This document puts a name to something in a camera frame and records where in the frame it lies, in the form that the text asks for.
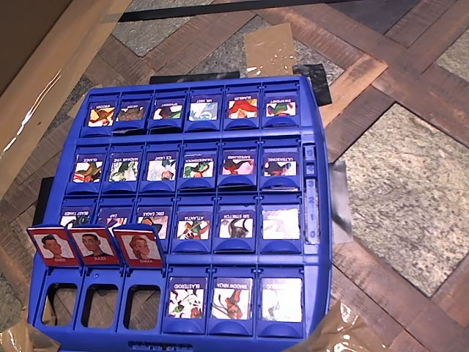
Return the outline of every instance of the boy character portrait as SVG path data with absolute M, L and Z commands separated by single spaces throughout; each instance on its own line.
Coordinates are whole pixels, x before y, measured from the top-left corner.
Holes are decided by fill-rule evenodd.
M 92 106 L 89 113 L 89 127 L 106 127 L 112 126 L 114 121 L 115 107 L 111 104 L 98 104 Z
M 94 233 L 85 233 L 81 236 L 81 242 L 85 248 L 91 252 L 91 254 L 85 255 L 85 257 L 112 257 L 112 254 L 104 252 L 100 245 L 101 240 Z
M 36 235 L 36 240 L 42 244 L 39 246 L 44 258 L 65 259 L 74 258 L 72 249 L 66 240 L 62 240 L 56 235 Z
M 257 117 L 257 99 L 243 99 L 235 97 L 229 101 L 229 119 L 249 119 Z
M 251 287 L 252 279 L 218 278 L 213 294 L 212 317 L 250 319 Z

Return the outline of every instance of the wooden floor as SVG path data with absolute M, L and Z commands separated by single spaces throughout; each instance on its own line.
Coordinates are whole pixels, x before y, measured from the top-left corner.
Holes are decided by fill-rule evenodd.
M 469 147 L 469 83 L 435 64 L 469 27 L 469 0 L 420 0 L 385 34 L 325 4 L 196 16 L 144 58 L 109 37 L 85 76 L 112 86 L 147 83 L 156 72 L 189 73 L 255 15 L 290 23 L 296 40 L 345 70 L 331 86 L 333 105 L 322 108 L 330 161 L 395 102 Z M 34 253 L 24 228 L 70 125 L 39 143 L 0 201 L 0 269 L 23 303 Z M 358 308 L 392 351 L 469 351 L 469 257 L 427 298 L 359 241 L 338 245 L 333 297 Z

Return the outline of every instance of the floor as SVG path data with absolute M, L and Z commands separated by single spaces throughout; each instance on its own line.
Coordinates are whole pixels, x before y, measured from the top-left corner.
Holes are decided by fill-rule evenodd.
M 131 8 L 207 2 L 135 0 Z M 16 295 L 7 295 L 15 308 L 0 315 L 0 328 L 27 300 L 34 249 L 23 229 L 40 180 L 55 172 L 73 102 L 93 85 L 152 75 L 245 75 L 244 34 L 280 23 L 291 24 L 300 63 L 325 66 L 329 159 L 347 163 L 355 241 L 334 247 L 334 299 L 357 308 L 392 351 L 469 351 L 469 0 L 118 23 L 0 200 L 0 271 Z M 0 312 L 6 304 L 1 298 Z

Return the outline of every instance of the cardboard piece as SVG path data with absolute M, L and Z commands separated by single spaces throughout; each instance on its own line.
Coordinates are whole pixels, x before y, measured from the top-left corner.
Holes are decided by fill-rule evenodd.
M 338 301 L 308 339 L 284 350 L 326 351 L 385 352 L 389 349 L 353 308 Z
M 73 0 L 0 97 L 0 197 L 129 3 Z
M 289 23 L 249 33 L 244 38 L 248 77 L 288 76 L 296 65 Z

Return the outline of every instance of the card holder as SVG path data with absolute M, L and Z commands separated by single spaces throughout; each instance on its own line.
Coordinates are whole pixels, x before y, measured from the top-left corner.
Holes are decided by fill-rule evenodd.
M 132 193 L 137 183 L 142 163 L 143 146 L 113 146 L 109 150 L 104 193 Z
M 91 224 L 96 201 L 96 198 L 64 199 L 57 223 L 67 229 Z
M 119 94 L 90 95 L 81 136 L 110 136 L 115 123 Z
M 262 126 L 264 128 L 298 127 L 300 96 L 297 90 L 269 92 L 264 96 Z
M 158 132 L 175 128 L 181 131 L 187 111 L 187 95 L 185 90 L 157 92 L 152 113 L 148 118 L 148 129 Z
M 79 147 L 68 175 L 67 194 L 98 194 L 107 164 L 107 147 Z
M 304 275 L 302 268 L 261 268 L 257 336 L 302 339 Z
M 180 162 L 177 187 L 182 191 L 215 188 L 216 143 L 188 144 Z
M 297 194 L 264 195 L 259 218 L 259 252 L 263 254 L 302 252 L 303 208 Z
M 252 336 L 255 269 L 218 267 L 213 273 L 207 304 L 208 334 Z
M 174 253 L 210 253 L 213 237 L 212 197 L 182 197 L 174 214 L 171 251 Z
M 215 252 L 255 252 L 258 221 L 255 196 L 222 196 L 215 213 Z
M 255 188 L 258 163 L 257 141 L 224 143 L 218 173 L 218 186 Z
M 260 86 L 228 87 L 224 129 L 258 128 L 260 112 Z
M 218 131 L 222 107 L 223 88 L 191 91 L 184 130 L 186 132 Z
M 169 272 L 162 331 L 169 334 L 205 334 L 208 268 L 170 267 Z
M 297 142 L 291 139 L 263 142 L 261 188 L 272 191 L 300 190 L 302 163 Z
M 164 252 L 168 251 L 173 228 L 174 202 L 170 197 L 139 198 L 133 222 L 152 226 L 160 238 Z
M 101 198 L 98 202 L 93 224 L 113 228 L 130 223 L 134 206 L 134 198 Z
M 152 93 L 150 92 L 147 94 L 123 94 L 112 132 L 118 134 L 144 130 L 151 102 Z
M 141 193 L 174 192 L 179 150 L 178 144 L 147 145 L 140 172 Z

